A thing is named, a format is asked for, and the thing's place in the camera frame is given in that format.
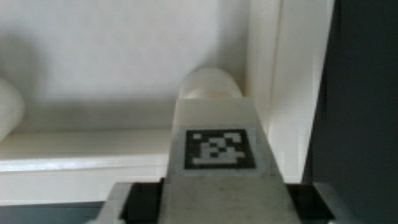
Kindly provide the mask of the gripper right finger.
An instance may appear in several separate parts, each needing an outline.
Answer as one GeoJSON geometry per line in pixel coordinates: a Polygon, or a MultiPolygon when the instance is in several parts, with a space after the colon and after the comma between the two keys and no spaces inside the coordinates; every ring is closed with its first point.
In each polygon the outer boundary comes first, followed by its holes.
{"type": "Polygon", "coordinates": [[[328,224],[363,224],[363,221],[354,216],[349,205],[340,197],[338,191],[331,184],[317,182],[315,188],[319,190],[322,199],[331,209],[335,219],[328,224]]]}

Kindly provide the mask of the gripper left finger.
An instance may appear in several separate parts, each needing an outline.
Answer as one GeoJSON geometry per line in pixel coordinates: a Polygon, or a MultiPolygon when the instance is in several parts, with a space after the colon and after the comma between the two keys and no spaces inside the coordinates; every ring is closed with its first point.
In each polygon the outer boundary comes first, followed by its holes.
{"type": "Polygon", "coordinates": [[[122,218],[132,184],[118,183],[102,207],[95,224],[127,224],[122,218]]]}

